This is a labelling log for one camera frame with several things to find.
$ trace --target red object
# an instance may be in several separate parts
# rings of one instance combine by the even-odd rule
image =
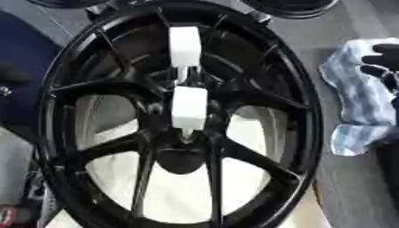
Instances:
[[[17,218],[17,208],[0,206],[0,228],[10,227]]]

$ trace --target black glove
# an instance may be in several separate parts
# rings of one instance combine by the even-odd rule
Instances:
[[[361,66],[361,71],[380,78],[389,91],[397,92],[399,87],[394,73],[399,71],[399,45],[374,45],[373,50],[380,55],[364,56],[362,61],[370,65]]]

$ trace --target white foam block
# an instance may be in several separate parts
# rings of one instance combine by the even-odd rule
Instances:
[[[201,40],[197,27],[172,27],[169,29],[169,49],[175,68],[200,65]]]
[[[185,130],[202,130],[207,118],[208,91],[176,86],[172,101],[172,124]]]

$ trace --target black wheel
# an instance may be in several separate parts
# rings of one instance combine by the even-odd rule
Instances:
[[[318,17],[339,3],[339,0],[243,0],[260,12],[287,19]]]
[[[179,25],[199,28],[202,71],[189,83],[209,92],[206,127],[189,142],[182,142],[181,132],[171,127],[170,120],[175,72],[169,62],[167,32]],[[128,99],[136,110],[138,130],[80,148],[77,100],[98,94]],[[294,136],[287,140],[279,161],[226,136],[233,112],[248,105],[286,113],[286,130]],[[39,158],[45,180],[84,227],[275,227],[310,186],[321,154],[319,100],[297,57],[249,16],[211,3],[147,2],[92,25],[54,61],[39,110],[38,132],[43,139]],[[137,151],[139,156],[130,209],[105,194],[86,170],[92,160],[125,151]],[[184,162],[189,157],[195,166],[170,165],[169,157]],[[222,212],[223,159],[249,163],[271,177],[253,199],[227,215]],[[173,224],[143,215],[155,163],[177,175],[201,165],[207,168],[212,197],[208,220]]]

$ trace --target microfiber cloth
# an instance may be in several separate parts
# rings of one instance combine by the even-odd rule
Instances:
[[[397,38],[357,39],[346,42],[320,66],[323,79],[335,88],[341,101],[343,124],[331,136],[334,154],[363,154],[373,142],[395,130],[394,96],[376,77],[360,71],[362,57],[378,55],[376,44],[399,44]]]

